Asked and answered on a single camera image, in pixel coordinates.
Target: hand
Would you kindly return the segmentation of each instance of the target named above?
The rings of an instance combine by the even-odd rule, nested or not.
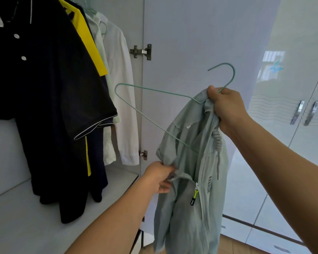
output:
[[[230,137],[233,129],[250,116],[246,112],[239,92],[224,88],[219,93],[219,90],[220,88],[209,86],[207,95],[214,102],[214,112],[221,118],[219,126],[221,131]]]
[[[153,162],[146,168],[142,178],[146,180],[157,193],[168,193],[172,184],[166,178],[175,170],[172,166],[164,166],[160,161]]]

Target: butterfly sticker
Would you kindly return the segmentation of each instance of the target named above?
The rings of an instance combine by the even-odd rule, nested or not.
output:
[[[277,71],[283,70],[284,67],[279,66],[279,62],[280,62],[280,60],[277,60],[277,61],[273,64],[273,66],[270,68],[270,70],[272,70],[273,73],[276,73]]]

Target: person's left hand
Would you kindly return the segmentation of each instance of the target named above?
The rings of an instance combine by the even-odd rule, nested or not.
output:
[[[171,182],[167,181],[166,178],[173,171],[175,171],[174,167],[164,166],[160,161],[156,161],[146,168],[146,171],[142,177],[154,187],[155,192],[168,193],[172,184]]]

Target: closet shelf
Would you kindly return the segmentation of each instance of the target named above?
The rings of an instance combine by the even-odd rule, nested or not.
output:
[[[0,196],[0,254],[63,254],[72,242],[138,178],[137,174],[106,166],[108,186],[102,202],[89,195],[84,214],[69,224],[60,221],[59,205],[42,205],[30,180]]]

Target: forearm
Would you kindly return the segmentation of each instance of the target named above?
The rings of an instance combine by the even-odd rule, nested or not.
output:
[[[154,192],[151,183],[141,177],[76,239],[66,254],[129,254]]]
[[[318,166],[293,152],[249,117],[232,129],[230,138],[285,219],[305,244],[318,253]]]

